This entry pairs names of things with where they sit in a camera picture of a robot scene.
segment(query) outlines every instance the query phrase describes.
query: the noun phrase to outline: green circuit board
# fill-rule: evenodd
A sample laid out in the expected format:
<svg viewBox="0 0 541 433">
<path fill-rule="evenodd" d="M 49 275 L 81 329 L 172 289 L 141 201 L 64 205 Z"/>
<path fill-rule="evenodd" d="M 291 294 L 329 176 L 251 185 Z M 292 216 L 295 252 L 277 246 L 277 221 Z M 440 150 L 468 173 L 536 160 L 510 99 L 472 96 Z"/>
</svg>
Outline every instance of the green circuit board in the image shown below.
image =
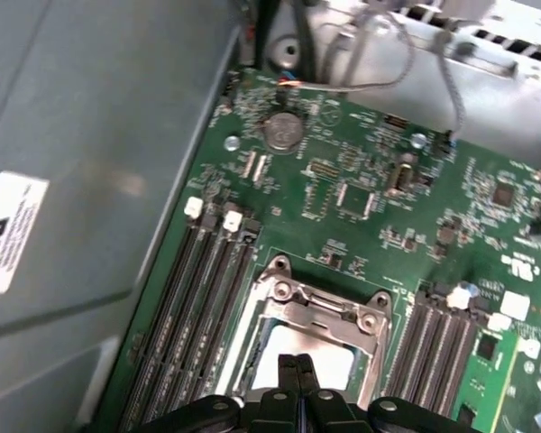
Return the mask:
<svg viewBox="0 0 541 433">
<path fill-rule="evenodd" d="M 541 203 L 536 171 L 470 143 L 445 148 L 442 134 L 326 93 L 294 89 L 281 105 L 276 91 L 274 78 L 247 70 L 232 108 L 215 108 L 91 431 L 136 425 L 124 423 L 129 395 L 185 242 L 189 198 L 220 208 L 232 202 L 261 225 L 250 254 L 228 250 L 225 266 L 239 266 L 243 257 L 243 273 L 236 273 L 239 289 L 218 361 L 206 372 L 211 377 L 225 358 L 251 282 L 279 253 L 289 257 L 297 279 L 335 295 L 359 302 L 377 290 L 391 295 L 383 385 L 421 285 L 467 281 L 486 299 L 489 315 L 515 317 L 506 329 L 479 326 L 451 416 L 457 419 L 464 406 L 479 431 L 536 431 L 541 245 L 525 232 Z M 293 152 L 280 154 L 269 148 L 263 129 L 265 119 L 285 110 L 303 119 L 304 136 Z M 424 135 L 422 149 L 413 148 L 413 134 Z M 231 135 L 239 143 L 228 150 Z M 411 170 L 400 172 L 401 164 Z M 393 189 L 404 177 L 408 190 Z M 213 245 L 222 242 L 216 239 Z M 217 248 L 223 256 L 223 246 Z M 504 302 L 506 292 L 521 305 Z M 197 307 L 192 311 L 198 314 Z M 481 354 L 483 335 L 495 342 L 487 358 Z"/>
</svg>

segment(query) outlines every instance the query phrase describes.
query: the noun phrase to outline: dimm slot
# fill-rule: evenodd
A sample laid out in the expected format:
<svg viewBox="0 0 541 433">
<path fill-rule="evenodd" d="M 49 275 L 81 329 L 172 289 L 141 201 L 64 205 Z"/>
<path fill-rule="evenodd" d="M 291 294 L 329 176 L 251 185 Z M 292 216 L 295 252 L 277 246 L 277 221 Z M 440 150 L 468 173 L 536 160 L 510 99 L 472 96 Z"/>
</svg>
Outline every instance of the dimm slot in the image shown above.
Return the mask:
<svg viewBox="0 0 541 433">
<path fill-rule="evenodd" d="M 420 335 L 417 336 L 415 352 L 408 363 L 407 380 L 399 397 L 406 401 L 413 401 L 418 385 L 420 384 L 428 360 L 431 345 L 441 319 L 441 314 L 434 309 L 426 309 L 425 319 Z"/>
<path fill-rule="evenodd" d="M 160 330 L 160 350 L 156 352 L 156 355 L 152 355 L 148 358 L 148 363 L 146 364 L 145 369 L 140 371 L 139 376 L 139 386 L 134 388 L 133 400 L 132 400 L 132 410 L 129 412 L 128 418 L 126 418 L 126 431 L 131 430 L 132 428 L 138 427 L 141 422 L 141 418 L 147 412 L 149 405 L 149 398 L 152 395 L 153 390 L 156 386 L 156 380 L 160 372 L 160 366 L 162 358 L 168 353 L 163 352 L 164 344 L 166 341 L 171 340 L 171 335 L 176 331 L 176 323 L 172 320 L 171 310 L 174 305 L 178 304 L 177 294 L 181 292 L 181 288 L 185 285 L 185 282 L 188 278 L 193 278 L 195 273 L 193 271 L 196 269 L 196 264 L 200 263 L 201 258 L 209 249 L 209 245 L 212 243 L 212 234 L 210 232 L 201 231 L 203 236 L 200 237 L 198 234 L 198 239 L 193 244 L 192 252 L 189 255 L 189 260 L 184 264 L 178 279 L 172 281 L 173 288 L 170 289 L 174 292 L 174 297 L 170 304 L 167 304 L 166 311 L 167 317 L 163 322 L 165 324 L 165 329 Z"/>
<path fill-rule="evenodd" d="M 230 322 L 231 312 L 236 304 L 240 289 L 243 285 L 244 275 L 248 270 L 253 252 L 254 248 L 252 246 L 241 245 L 241 249 L 238 254 L 239 265 L 236 268 L 236 272 L 233 276 L 228 296 L 226 297 L 225 304 L 223 305 L 223 308 L 221 310 L 220 317 L 222 319 L 220 319 L 216 323 L 216 327 L 213 332 L 212 343 L 207 346 L 207 351 L 202 360 L 203 366 L 198 370 L 198 374 L 193 377 L 191 384 L 188 387 L 188 396 L 190 397 L 188 399 L 189 401 L 200 398 L 205 391 L 206 379 L 209 377 L 215 366 L 216 355 L 223 342 L 225 330 Z"/>
<path fill-rule="evenodd" d="M 140 409 L 140 399 L 142 394 L 145 393 L 146 381 L 144 377 L 146 372 L 153 370 L 156 366 L 155 356 L 160 355 L 160 336 L 163 335 L 163 329 L 169 326 L 169 306 L 173 303 L 177 295 L 177 282 L 180 281 L 188 269 L 188 263 L 192 257 L 194 247 L 197 245 L 198 227 L 187 226 L 185 233 L 182 237 L 181 246 L 178 249 L 177 256 L 174 260 L 172 267 L 170 268 L 169 277 L 167 279 L 166 290 L 164 290 L 160 296 L 159 313 L 154 317 L 151 324 L 151 331 L 149 337 L 146 339 L 147 343 L 142 349 L 142 354 L 146 355 L 142 358 L 139 368 L 137 369 L 136 379 L 130 392 L 129 398 L 125 403 L 125 409 L 122 416 L 122 426 L 120 431 L 128 431 L 135 427 L 136 420 L 138 419 Z"/>
<path fill-rule="evenodd" d="M 390 368 L 390 375 L 384 390 L 384 395 L 397 396 L 407 380 L 407 369 L 415 355 L 415 346 L 417 336 L 421 332 L 426 317 L 426 308 L 420 304 L 415 304 L 411 311 L 406 330 L 403 333 L 399 348 Z"/>
<path fill-rule="evenodd" d="M 216 237 L 210 235 L 198 257 L 197 270 L 192 275 L 189 285 L 184 290 L 184 298 L 180 304 L 177 303 L 177 306 L 180 305 L 180 307 L 176 309 L 176 312 L 172 313 L 172 317 L 174 318 L 171 327 L 172 330 L 168 338 L 166 350 L 161 359 L 160 372 L 156 374 L 151 386 L 151 397 L 148 399 L 143 410 L 142 424 L 152 421 L 162 414 L 162 407 L 164 406 L 164 401 L 171 384 L 171 375 L 173 373 L 171 366 L 176 362 L 176 357 L 179 355 L 178 348 L 183 341 L 184 335 L 186 335 L 189 315 L 197 300 L 200 285 L 206 277 L 207 266 L 211 262 L 209 259 L 216 254 L 216 251 L 213 252 L 215 245 Z"/>
<path fill-rule="evenodd" d="M 441 317 L 430 356 L 423 372 L 421 386 L 417 389 L 415 403 L 431 410 L 435 404 L 441 378 L 448 369 L 447 357 L 451 353 L 458 320 L 449 314 Z"/>
<path fill-rule="evenodd" d="M 459 391 L 467 360 L 476 337 L 477 326 L 469 320 L 459 319 L 459 326 L 454 340 L 458 343 L 454 345 L 446 363 L 449 366 L 449 372 L 444 375 L 441 381 L 438 393 L 440 398 L 437 399 L 433 410 L 435 413 L 444 417 L 451 416 L 455 397 Z"/>
<path fill-rule="evenodd" d="M 177 401 L 181 394 L 184 392 L 188 377 L 191 375 L 191 371 L 188 371 L 189 367 L 193 364 L 197 357 L 197 352 L 202 344 L 202 337 L 207 335 L 209 328 L 216 320 L 215 305 L 218 300 L 218 293 L 224 291 L 223 278 L 227 271 L 228 263 L 232 258 L 234 249 L 234 242 L 226 242 L 223 249 L 221 260 L 217 261 L 217 267 L 211 278 L 210 282 L 206 286 L 205 304 L 200 309 L 200 314 L 197 320 L 194 322 L 190 337 L 186 340 L 185 346 L 182 348 L 182 358 L 174 366 L 175 378 L 170 388 L 170 396 L 167 400 L 167 407 L 178 407 Z"/>
</svg>

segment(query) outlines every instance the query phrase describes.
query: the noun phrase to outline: ram slot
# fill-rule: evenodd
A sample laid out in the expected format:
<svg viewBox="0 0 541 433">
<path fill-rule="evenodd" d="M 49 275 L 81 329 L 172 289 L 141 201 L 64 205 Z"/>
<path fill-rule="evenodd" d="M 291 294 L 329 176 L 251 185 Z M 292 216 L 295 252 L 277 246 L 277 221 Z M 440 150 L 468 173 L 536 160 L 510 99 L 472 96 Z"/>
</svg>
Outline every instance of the ram slot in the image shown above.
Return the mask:
<svg viewBox="0 0 541 433">
<path fill-rule="evenodd" d="M 205 303 L 201 306 L 197 320 L 188 331 L 190 337 L 187 338 L 186 344 L 181 349 L 182 357 L 174 365 L 175 377 L 166 402 L 168 410 L 178 407 L 177 401 L 185 391 L 188 377 L 192 374 L 190 368 L 196 361 L 200 347 L 210 344 L 208 341 L 203 342 L 203 338 L 208 335 L 210 327 L 216 321 L 215 307 L 216 303 L 221 300 L 219 295 L 224 294 L 223 278 L 231 261 L 234 245 L 234 242 L 226 242 L 222 256 L 217 262 L 215 272 L 213 272 L 213 278 L 206 286 Z"/>
<path fill-rule="evenodd" d="M 221 248 L 216 248 L 220 243 L 214 235 L 206 241 L 205 248 L 200 252 L 197 269 L 194 272 L 190 284 L 184 291 L 182 302 L 177 304 L 173 316 L 172 332 L 169 335 L 166 350 L 161 359 L 160 373 L 156 375 L 152 385 L 151 397 L 144 408 L 142 423 L 156 419 L 163 413 L 165 402 L 168 398 L 172 378 L 173 365 L 182 356 L 180 348 L 188 339 L 188 327 L 193 319 L 192 312 L 201 294 L 200 287 L 208 277 L 209 265 L 217 263 Z"/>
<path fill-rule="evenodd" d="M 454 336 L 455 344 L 449 353 L 446 362 L 447 371 L 443 374 L 438 397 L 433 407 L 433 412 L 445 417 L 451 416 L 465 367 L 477 337 L 477 325 L 462 318 L 456 318 L 455 320 L 457 322 Z"/>
<path fill-rule="evenodd" d="M 458 319 L 449 314 L 443 314 L 436 334 L 433 338 L 430 355 L 427 358 L 425 371 L 420 379 L 417 396 L 414 402 L 425 409 L 433 409 L 441 378 L 448 369 L 447 358 L 455 344 Z"/>
<path fill-rule="evenodd" d="M 170 269 L 166 289 L 162 292 L 159 303 L 159 312 L 151 324 L 146 343 L 142 349 L 142 360 L 137 369 L 136 379 L 125 405 L 120 431 L 129 431 L 138 425 L 142 411 L 142 402 L 150 393 L 149 384 L 155 374 L 160 356 L 164 349 L 166 335 L 170 332 L 172 321 L 170 309 L 178 294 L 179 285 L 192 269 L 191 260 L 196 251 L 205 242 L 204 237 L 199 238 L 200 230 L 197 226 L 187 226 L 183 235 L 177 257 Z"/>
<path fill-rule="evenodd" d="M 410 401 L 417 390 L 422 364 L 436 330 L 438 315 L 437 311 L 426 305 L 415 304 L 393 360 L 385 395 Z"/>
<path fill-rule="evenodd" d="M 208 379 L 218 361 L 219 350 L 223 343 L 225 331 L 232 318 L 232 312 L 236 305 L 236 300 L 243 285 L 244 276 L 248 270 L 252 259 L 254 248 L 250 245 L 241 245 L 237 254 L 238 265 L 234 267 L 234 274 L 231 276 L 228 296 L 225 297 L 225 303 L 221 309 L 219 320 L 215 323 L 215 329 L 212 333 L 211 343 L 206 345 L 206 352 L 202 356 L 197 373 L 195 373 L 189 384 L 188 397 L 186 401 L 197 400 L 202 397 L 208 384 Z"/>
</svg>

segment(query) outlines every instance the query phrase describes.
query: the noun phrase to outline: sticker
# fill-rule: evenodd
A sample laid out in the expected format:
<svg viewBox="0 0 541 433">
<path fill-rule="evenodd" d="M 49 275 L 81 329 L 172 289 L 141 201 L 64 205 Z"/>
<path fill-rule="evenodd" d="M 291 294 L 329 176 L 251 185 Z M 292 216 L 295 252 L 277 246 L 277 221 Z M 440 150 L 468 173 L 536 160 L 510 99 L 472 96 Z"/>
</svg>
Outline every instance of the sticker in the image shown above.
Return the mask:
<svg viewBox="0 0 541 433">
<path fill-rule="evenodd" d="M 49 182 L 0 173 L 0 294 L 10 288 Z"/>
</svg>

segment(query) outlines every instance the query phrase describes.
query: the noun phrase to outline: motherboard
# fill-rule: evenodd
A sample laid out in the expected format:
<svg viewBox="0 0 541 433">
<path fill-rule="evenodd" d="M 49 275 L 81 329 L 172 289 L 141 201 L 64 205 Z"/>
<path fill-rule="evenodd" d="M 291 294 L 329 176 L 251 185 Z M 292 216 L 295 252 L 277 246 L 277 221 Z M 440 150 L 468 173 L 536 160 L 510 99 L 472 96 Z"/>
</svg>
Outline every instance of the motherboard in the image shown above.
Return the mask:
<svg viewBox="0 0 541 433">
<path fill-rule="evenodd" d="M 541 430 L 541 172 L 231 71 L 91 431 L 260 398 L 284 353 L 364 409 Z"/>
</svg>

